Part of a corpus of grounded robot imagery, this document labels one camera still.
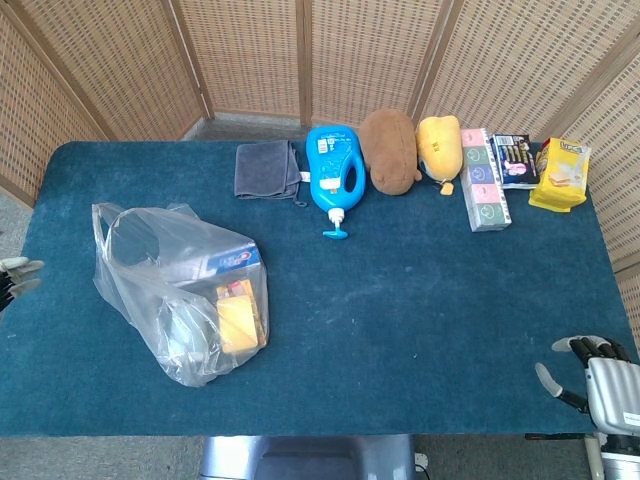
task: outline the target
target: floor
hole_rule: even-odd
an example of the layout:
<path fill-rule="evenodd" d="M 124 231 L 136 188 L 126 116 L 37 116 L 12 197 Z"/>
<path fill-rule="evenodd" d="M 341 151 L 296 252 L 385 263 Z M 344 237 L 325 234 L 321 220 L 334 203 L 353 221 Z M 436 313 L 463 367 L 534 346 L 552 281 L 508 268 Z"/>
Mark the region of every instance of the floor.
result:
<path fill-rule="evenodd" d="M 289 120 L 221 114 L 215 121 L 197 124 L 185 140 L 304 136 L 305 131 Z M 19 254 L 29 217 L 26 208 L 0 193 L 0 259 Z M 0 480 L 196 479 L 202 442 L 200 437 L 3 438 Z M 591 478 L 582 440 L 533 441 L 521 435 L 419 435 L 416 450 L 428 456 L 432 480 Z"/>

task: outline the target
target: clear plastic bag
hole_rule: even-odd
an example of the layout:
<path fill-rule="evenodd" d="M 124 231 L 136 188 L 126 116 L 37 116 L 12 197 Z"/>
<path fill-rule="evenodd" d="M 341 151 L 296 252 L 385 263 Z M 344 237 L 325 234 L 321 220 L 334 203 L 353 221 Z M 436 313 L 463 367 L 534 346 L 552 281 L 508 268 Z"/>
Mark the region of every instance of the clear plastic bag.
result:
<path fill-rule="evenodd" d="M 102 203 L 92 216 L 96 288 L 169 377 L 202 386 L 266 345 L 266 270 L 253 240 L 184 204 L 124 211 Z"/>

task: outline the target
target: gray cloth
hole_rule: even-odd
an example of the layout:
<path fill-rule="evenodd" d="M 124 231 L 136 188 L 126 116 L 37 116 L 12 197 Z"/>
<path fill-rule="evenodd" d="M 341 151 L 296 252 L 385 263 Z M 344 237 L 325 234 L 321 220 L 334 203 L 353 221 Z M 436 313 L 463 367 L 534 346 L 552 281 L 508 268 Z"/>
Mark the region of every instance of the gray cloth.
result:
<path fill-rule="evenodd" d="M 240 145 L 236 150 L 234 195 L 238 198 L 297 201 L 300 180 L 291 142 L 252 143 Z"/>

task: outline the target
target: blue detergent bottle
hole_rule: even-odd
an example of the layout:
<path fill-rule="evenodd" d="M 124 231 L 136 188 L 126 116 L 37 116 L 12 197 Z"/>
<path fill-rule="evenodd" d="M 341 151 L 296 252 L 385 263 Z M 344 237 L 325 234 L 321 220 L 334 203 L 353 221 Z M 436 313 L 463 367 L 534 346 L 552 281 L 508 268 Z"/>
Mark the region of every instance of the blue detergent bottle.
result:
<path fill-rule="evenodd" d="M 364 194 L 366 172 L 356 132 L 344 125 L 311 129 L 306 143 L 311 173 L 311 198 L 327 212 L 335 230 L 322 232 L 333 239 L 347 238 L 340 228 L 345 210 L 352 208 Z M 346 189 L 347 175 L 355 171 L 353 189 Z"/>

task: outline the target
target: metal robot hand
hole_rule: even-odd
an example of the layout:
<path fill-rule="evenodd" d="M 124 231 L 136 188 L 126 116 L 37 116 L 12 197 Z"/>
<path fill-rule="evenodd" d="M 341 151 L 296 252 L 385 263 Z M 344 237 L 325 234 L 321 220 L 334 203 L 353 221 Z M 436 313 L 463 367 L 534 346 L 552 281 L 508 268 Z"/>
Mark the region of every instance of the metal robot hand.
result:
<path fill-rule="evenodd" d="M 536 364 L 538 379 L 555 398 L 591 415 L 599 433 L 607 480 L 640 479 L 640 365 L 624 347 L 608 338 L 578 335 L 555 342 L 556 352 L 573 352 L 582 362 L 587 398 L 558 384 L 549 370 Z"/>
<path fill-rule="evenodd" d="M 40 285 L 39 278 L 29 279 L 29 277 L 42 267 L 44 267 L 44 262 L 40 260 L 29 261 L 27 257 L 0 260 L 0 312 L 16 297 Z"/>

